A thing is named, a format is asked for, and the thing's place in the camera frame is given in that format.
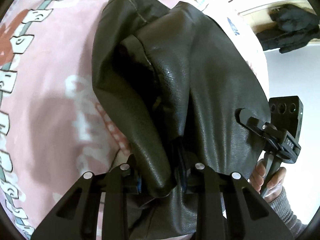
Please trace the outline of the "grey knitted sleeve forearm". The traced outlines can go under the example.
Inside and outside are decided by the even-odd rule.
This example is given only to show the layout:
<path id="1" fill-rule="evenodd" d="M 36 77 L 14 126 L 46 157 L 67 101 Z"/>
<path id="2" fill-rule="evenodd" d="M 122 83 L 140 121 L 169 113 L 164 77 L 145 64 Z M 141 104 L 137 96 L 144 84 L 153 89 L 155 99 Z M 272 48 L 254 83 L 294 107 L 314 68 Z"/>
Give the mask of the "grey knitted sleeve forearm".
<path id="1" fill-rule="evenodd" d="M 303 224 L 302 221 L 293 213 L 284 187 L 282 187 L 280 195 L 269 203 L 269 206 L 285 223 L 295 239 L 297 239 L 306 229 L 307 225 Z"/>

